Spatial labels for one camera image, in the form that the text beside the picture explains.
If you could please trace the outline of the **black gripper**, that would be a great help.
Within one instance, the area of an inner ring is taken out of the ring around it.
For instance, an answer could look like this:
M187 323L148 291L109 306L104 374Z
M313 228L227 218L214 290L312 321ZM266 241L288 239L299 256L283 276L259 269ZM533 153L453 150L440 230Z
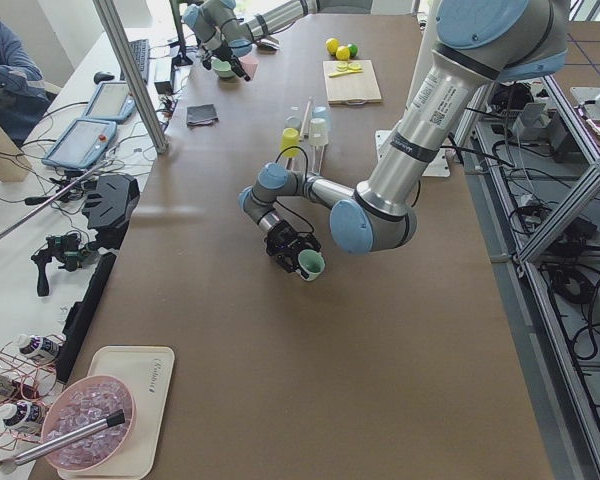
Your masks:
M204 50L202 56L204 61L210 60L212 57L218 58L221 61L229 61L231 70L237 77L245 81L251 80L251 76L245 70L243 62L239 57L234 56L232 48L226 42L206 42L202 44L202 49Z
M321 244L312 233L300 233L288 222L280 222L266 235L266 253L287 273L296 272L303 250L321 251Z

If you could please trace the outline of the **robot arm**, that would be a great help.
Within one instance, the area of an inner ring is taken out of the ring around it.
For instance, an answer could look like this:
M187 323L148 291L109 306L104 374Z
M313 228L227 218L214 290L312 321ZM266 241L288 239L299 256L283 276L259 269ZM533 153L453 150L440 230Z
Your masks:
M492 82L550 75L567 54L567 1L443 1L435 14L432 66L392 131L369 179L348 188L319 175L268 163L239 195L266 233L267 254L288 272L305 250L318 251L277 212L279 197L302 196L330 210L331 236L350 254L398 248L416 231L408 196L476 91Z
M189 5L182 20L198 41L200 61L206 70L211 70L212 60L218 59L228 63L238 78L250 81L253 75L245 70L240 58L249 54L258 41L320 12L322 5L320 1L287 1L248 21L240 20L235 8L235 1L204 1Z

